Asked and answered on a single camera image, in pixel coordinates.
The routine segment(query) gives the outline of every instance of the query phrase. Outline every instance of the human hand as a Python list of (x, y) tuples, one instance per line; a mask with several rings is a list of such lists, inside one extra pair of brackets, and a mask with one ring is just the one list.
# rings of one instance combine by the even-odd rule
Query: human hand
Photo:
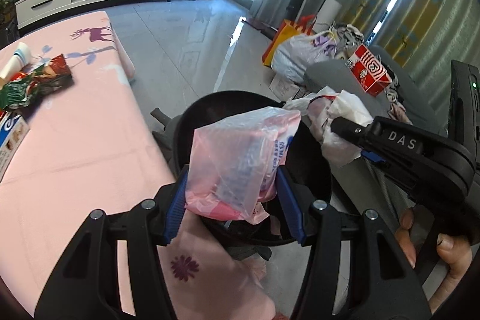
[[(395, 232), (395, 238), (405, 253), (410, 265), (414, 268), (417, 260), (415, 247), (410, 240), (409, 229), (413, 225), (413, 211), (406, 209), (400, 216), (400, 227)], [(429, 300), (431, 312), (435, 312), (457, 287), (472, 262), (472, 250), (466, 236), (452, 237), (439, 234), (437, 253), (450, 266), (450, 270), (434, 295)]]

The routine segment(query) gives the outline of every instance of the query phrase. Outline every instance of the blue leaf print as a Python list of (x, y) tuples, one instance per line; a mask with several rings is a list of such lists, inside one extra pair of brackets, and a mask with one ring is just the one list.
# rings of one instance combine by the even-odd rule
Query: blue leaf print
[(90, 55), (87, 56), (87, 64), (92, 64), (95, 59), (97, 58), (97, 55), (95, 55), (95, 53), (91, 53)]
[(50, 52), (52, 49), (53, 49), (53, 47), (48, 46), (48, 45), (45, 45), (45, 46), (42, 48), (42, 52), (43, 52), (43, 54), (45, 54), (45, 53)]
[(67, 53), (67, 58), (75, 58), (75, 57), (80, 57), (82, 54), (79, 52), (72, 52), (72, 53)]

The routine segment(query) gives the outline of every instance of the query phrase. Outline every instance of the white plastic bag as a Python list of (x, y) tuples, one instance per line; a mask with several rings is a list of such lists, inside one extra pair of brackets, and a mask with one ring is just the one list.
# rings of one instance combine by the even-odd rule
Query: white plastic bag
[(259, 223), (255, 205), (275, 197), (277, 167), (299, 123), (297, 110), (265, 107), (195, 129), (186, 209), (216, 220)]
[(280, 75), (292, 82), (303, 85), (303, 75), (308, 66), (324, 60), (332, 59), (336, 47), (333, 37), (323, 44), (315, 46), (315, 40), (320, 36), (330, 34), (330, 31), (320, 32), (313, 36), (298, 34), (281, 43), (274, 52), (271, 67)]
[(342, 139), (330, 128), (337, 117), (344, 117), (363, 127), (373, 122), (370, 113), (356, 95), (345, 90), (338, 93), (326, 86), (318, 93), (287, 102), (284, 108), (300, 110), (302, 115), (308, 115), (311, 121), (310, 132), (321, 143), (322, 155), (330, 163), (341, 167), (360, 157), (360, 148)]

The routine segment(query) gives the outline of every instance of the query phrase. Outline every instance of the red kfc box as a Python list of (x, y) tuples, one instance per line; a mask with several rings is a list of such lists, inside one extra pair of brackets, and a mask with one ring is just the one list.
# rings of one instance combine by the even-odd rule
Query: red kfc box
[(360, 82), (363, 90), (376, 97), (392, 83), (385, 67), (365, 45), (360, 45), (345, 65)]

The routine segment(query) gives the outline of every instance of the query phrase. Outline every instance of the white drawer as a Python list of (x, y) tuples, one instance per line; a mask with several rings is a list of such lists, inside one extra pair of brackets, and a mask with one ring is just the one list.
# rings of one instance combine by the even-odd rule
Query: white drawer
[(70, 4), (71, 0), (25, 0), (16, 5), (18, 24), (38, 20), (53, 14), (57, 8)]

